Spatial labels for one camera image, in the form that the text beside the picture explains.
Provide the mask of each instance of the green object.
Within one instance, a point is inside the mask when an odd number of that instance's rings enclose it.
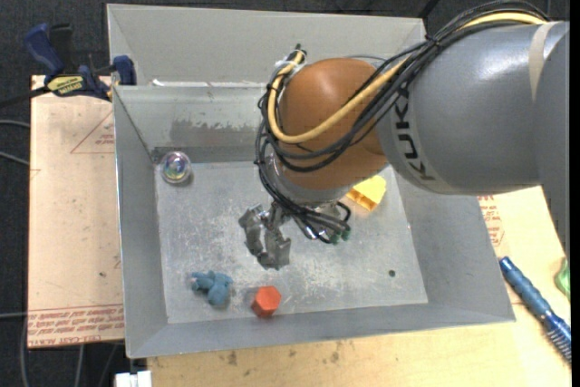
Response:
[[[556,282],[556,287],[570,300],[570,266],[565,258],[562,260],[560,271],[554,277],[554,282]]]

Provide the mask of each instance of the wooden table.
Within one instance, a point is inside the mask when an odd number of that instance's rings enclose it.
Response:
[[[32,123],[28,345],[119,339],[110,104],[45,95],[33,101]],[[553,280],[564,253],[540,188],[480,203],[501,229],[498,255],[510,255],[569,321],[570,305]],[[571,385],[570,367],[508,291],[515,323],[156,357],[147,365],[155,387]]]

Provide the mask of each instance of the orange object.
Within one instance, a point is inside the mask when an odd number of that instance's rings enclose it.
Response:
[[[264,285],[257,289],[252,309],[260,317],[271,316],[278,309],[282,296],[273,285]]]

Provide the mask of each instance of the blue toy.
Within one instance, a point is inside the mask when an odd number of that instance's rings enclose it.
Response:
[[[221,306],[229,296],[229,285],[234,280],[230,276],[209,271],[207,273],[191,273],[191,288],[208,291],[210,305]]]

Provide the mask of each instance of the clamp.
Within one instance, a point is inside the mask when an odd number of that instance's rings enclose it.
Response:
[[[70,59],[70,39],[72,29],[68,25],[58,25],[51,28],[51,35],[61,39],[61,53],[57,53],[51,39],[49,39],[48,25],[38,24],[33,27],[24,38],[26,50],[38,62],[48,68],[48,73],[44,77],[44,89],[59,97],[71,97],[74,95],[87,95],[109,101],[112,97],[112,85],[135,85],[137,75],[133,62],[127,55],[120,55],[113,59],[111,65],[92,71],[87,65],[78,67],[76,73],[65,73],[72,68]],[[117,72],[119,79],[110,85],[99,79],[99,73]]]

